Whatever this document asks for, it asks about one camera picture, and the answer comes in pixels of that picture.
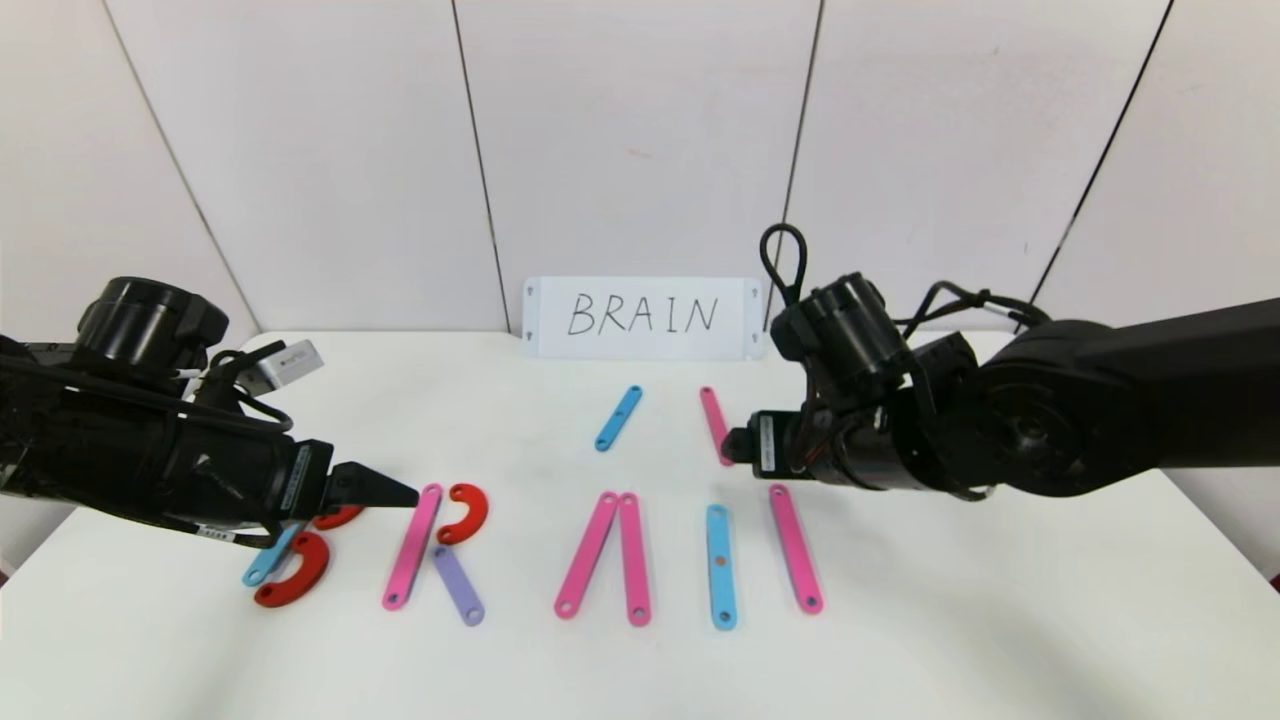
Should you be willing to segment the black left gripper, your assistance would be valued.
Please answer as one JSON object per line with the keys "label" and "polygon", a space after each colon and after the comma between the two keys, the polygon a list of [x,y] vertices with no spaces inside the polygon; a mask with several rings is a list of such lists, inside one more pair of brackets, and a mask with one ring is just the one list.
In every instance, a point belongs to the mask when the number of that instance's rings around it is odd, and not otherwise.
{"label": "black left gripper", "polygon": [[412,509],[420,498],[360,462],[339,462],[326,478],[332,446],[297,441],[279,421],[170,415],[166,450],[166,515],[200,529],[280,529],[319,507]]}

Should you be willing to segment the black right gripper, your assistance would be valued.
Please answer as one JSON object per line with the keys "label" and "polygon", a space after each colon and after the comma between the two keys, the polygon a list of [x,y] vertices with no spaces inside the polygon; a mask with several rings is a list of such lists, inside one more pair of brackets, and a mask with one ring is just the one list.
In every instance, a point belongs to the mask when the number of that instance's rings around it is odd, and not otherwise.
{"label": "black right gripper", "polygon": [[722,462],[751,462],[756,478],[767,480],[832,480],[826,439],[829,410],[806,418],[800,411],[762,410],[748,428],[730,429],[721,439]]}

